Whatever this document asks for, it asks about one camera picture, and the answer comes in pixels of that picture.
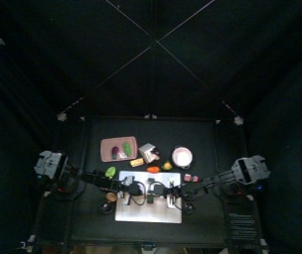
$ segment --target green vegetable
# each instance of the green vegetable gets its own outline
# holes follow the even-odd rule
[[[107,169],[105,173],[104,173],[104,176],[105,176],[107,178],[112,178],[113,175],[115,175],[115,167],[109,167],[109,168]]]
[[[129,143],[124,142],[123,144],[123,149],[124,149],[124,154],[128,157],[131,155],[131,147],[129,147]]]

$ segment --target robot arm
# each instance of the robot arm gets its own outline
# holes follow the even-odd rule
[[[57,191],[61,190],[61,185],[73,179],[73,185],[77,181],[83,181],[92,185],[96,185],[105,191],[124,191],[131,195],[143,195],[139,182],[133,180],[133,177],[128,177],[123,181],[111,180],[99,171],[84,173],[80,169],[68,163],[68,158],[64,158],[61,154],[45,151],[41,153],[37,166],[34,167],[38,176],[48,176],[57,185]],[[230,171],[216,174],[211,177],[202,179],[196,183],[186,183],[179,186],[158,187],[158,193],[163,196],[171,195],[172,197],[182,197],[184,200],[192,200],[198,196],[206,194],[208,189],[216,185],[231,185],[239,183],[245,186],[251,185],[259,180],[269,178],[270,172],[265,166],[265,159],[261,156],[253,156],[250,158],[241,158],[235,160]]]

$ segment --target wire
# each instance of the wire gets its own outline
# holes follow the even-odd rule
[[[183,210],[183,209],[178,206],[178,204],[176,204],[178,199],[176,199],[174,196],[171,196],[171,199],[172,199],[172,202],[174,202],[175,207],[176,207],[179,210]]]
[[[132,201],[133,201],[133,203],[135,203],[136,205],[143,205],[143,204],[145,203],[145,186],[144,186],[144,184],[140,183],[140,182],[135,182],[135,183],[140,184],[140,185],[144,187],[144,200],[143,200],[141,203],[137,203],[136,200],[135,200],[135,198],[133,198],[133,196],[131,195],[129,197],[131,197],[131,199],[132,199]]]
[[[155,182],[152,182],[152,183],[149,184],[148,189],[147,189],[148,191],[149,191],[149,189],[151,189],[151,186],[154,186],[155,184],[159,184],[159,185],[162,185],[162,186],[166,188],[166,186],[164,186],[163,183],[155,181]]]

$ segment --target small object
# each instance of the small object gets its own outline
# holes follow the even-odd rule
[[[61,112],[61,113],[57,115],[57,119],[58,119],[58,121],[64,122],[64,121],[68,119],[66,113]]]
[[[113,148],[112,148],[112,152],[111,152],[112,160],[116,160],[117,152],[119,152],[119,148],[117,148],[117,147],[113,147]]]
[[[156,174],[156,173],[159,173],[160,172],[160,169],[159,169],[159,167],[148,167],[147,168],[147,172],[148,173],[152,173],[152,174]]]
[[[188,213],[188,214],[194,213],[194,211],[195,211],[195,206],[194,206],[194,204],[192,204],[191,202],[186,202],[184,207],[182,208],[182,210],[183,210],[186,213]]]
[[[104,173],[104,176],[112,179],[113,175],[115,175],[115,167],[109,167]]]
[[[125,156],[129,157],[129,155],[131,155],[131,147],[129,147],[129,143],[128,142],[124,142],[123,149],[124,149]]]
[[[186,182],[198,182],[199,181],[199,177],[191,176],[191,175],[186,174],[184,175],[184,181]]]
[[[143,158],[139,158],[139,159],[131,161],[129,164],[132,167],[137,167],[144,164],[144,160],[143,160]]]
[[[113,202],[103,201],[99,208],[103,213],[111,213],[113,211]]]
[[[253,201],[253,195],[251,195],[251,194],[247,194],[246,197],[247,197],[247,199],[249,199],[250,201]]]
[[[160,159],[156,147],[148,143],[139,148],[139,152],[147,164]]]
[[[164,187],[162,185],[155,185],[152,192],[156,196],[160,196],[164,193]]]
[[[113,211],[113,206],[116,202],[116,195],[113,192],[108,192],[105,195],[105,200],[100,204],[100,211],[103,213],[111,213]]]
[[[109,201],[109,202],[116,202],[116,195],[113,192],[108,192],[107,195],[105,195],[105,199]]]
[[[148,194],[147,195],[147,197],[145,197],[145,199],[147,199],[147,203],[154,203],[154,195],[152,194]]]
[[[164,165],[162,166],[162,169],[166,171],[170,171],[172,169],[172,165],[170,162],[166,162]]]
[[[242,119],[239,116],[235,116],[235,117],[234,117],[233,123],[234,123],[237,126],[239,126],[239,125],[242,125],[242,123],[243,123],[243,119]]]

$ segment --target table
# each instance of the table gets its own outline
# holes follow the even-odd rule
[[[88,172],[104,171],[111,166],[116,167],[117,173],[136,171],[128,161],[104,163],[100,160],[100,141],[113,137],[133,136],[137,146],[155,145],[162,154],[159,163],[171,160],[176,146],[187,147],[194,154],[191,168],[187,171],[172,169],[180,179],[186,173],[204,178],[227,171],[234,160],[246,157],[242,127],[230,121],[91,118],[85,123],[66,123],[58,134],[54,150],[64,150],[70,161]],[[137,171],[145,172],[145,167],[140,166]],[[93,185],[85,185],[84,193],[70,203],[46,197],[40,239],[66,241],[69,245],[152,242],[158,246],[226,246],[224,203],[215,191],[194,201],[195,213],[183,213],[182,223],[116,221],[113,213],[99,211],[103,199],[104,192]]]

